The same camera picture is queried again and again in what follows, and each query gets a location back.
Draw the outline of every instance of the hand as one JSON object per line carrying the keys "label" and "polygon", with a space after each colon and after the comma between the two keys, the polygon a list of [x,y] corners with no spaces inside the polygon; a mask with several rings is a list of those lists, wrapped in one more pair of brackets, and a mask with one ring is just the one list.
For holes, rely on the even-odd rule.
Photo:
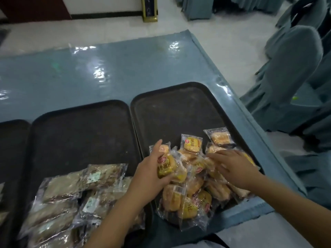
{"label": "hand", "polygon": [[252,191],[255,183],[264,177],[239,150],[220,150],[207,154],[207,157],[216,161],[219,164],[217,170],[238,188]]}
{"label": "hand", "polygon": [[135,202],[140,203],[142,207],[152,201],[173,179],[172,175],[158,178],[158,158],[164,154],[159,152],[161,144],[162,139],[154,145],[151,154],[138,165],[127,191],[127,194],[134,197]]}

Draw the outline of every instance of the person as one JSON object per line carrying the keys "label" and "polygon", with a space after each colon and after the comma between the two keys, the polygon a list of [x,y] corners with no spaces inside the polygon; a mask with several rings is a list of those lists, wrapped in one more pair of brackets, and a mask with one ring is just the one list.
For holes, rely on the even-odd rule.
{"label": "person", "polygon": [[[127,193],[117,201],[102,224],[92,233],[84,248],[121,247],[126,233],[141,209],[170,183],[172,175],[161,179],[157,176],[157,160],[163,155],[159,152],[161,143],[162,140],[159,140],[151,155],[138,165]],[[331,211],[266,177],[252,166],[240,151],[221,150],[207,156],[226,167],[217,166],[225,179],[265,200],[313,247],[330,247]],[[202,241],[190,247],[222,246]]]}

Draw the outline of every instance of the dark red door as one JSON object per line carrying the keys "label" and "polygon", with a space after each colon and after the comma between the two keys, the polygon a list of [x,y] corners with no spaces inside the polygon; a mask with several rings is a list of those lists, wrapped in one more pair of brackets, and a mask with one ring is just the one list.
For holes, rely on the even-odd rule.
{"label": "dark red door", "polygon": [[63,0],[0,0],[0,9],[10,22],[71,19]]}

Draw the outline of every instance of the wall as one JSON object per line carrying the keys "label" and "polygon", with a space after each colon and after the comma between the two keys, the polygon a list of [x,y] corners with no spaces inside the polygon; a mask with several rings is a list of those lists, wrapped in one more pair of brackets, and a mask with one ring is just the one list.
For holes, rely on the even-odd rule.
{"label": "wall", "polygon": [[7,17],[0,9],[0,19],[4,19],[4,18],[7,18]]}
{"label": "wall", "polygon": [[141,0],[63,0],[70,14],[142,11]]}

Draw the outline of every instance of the white tile floor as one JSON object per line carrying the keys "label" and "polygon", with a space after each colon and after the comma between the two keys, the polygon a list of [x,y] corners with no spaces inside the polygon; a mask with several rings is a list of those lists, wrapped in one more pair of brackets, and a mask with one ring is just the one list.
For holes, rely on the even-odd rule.
{"label": "white tile floor", "polygon": [[[159,21],[145,24],[140,17],[56,21],[2,25],[11,29],[0,47],[0,57],[52,48],[87,46],[140,37],[152,37],[189,29],[199,40],[238,96],[254,83],[254,73],[267,61],[263,47],[276,31],[279,16],[261,12],[212,16],[188,22],[174,0],[158,0]],[[284,155],[304,154],[302,142],[282,133],[270,133]],[[251,220],[219,233],[231,248],[311,247],[276,213]]]}

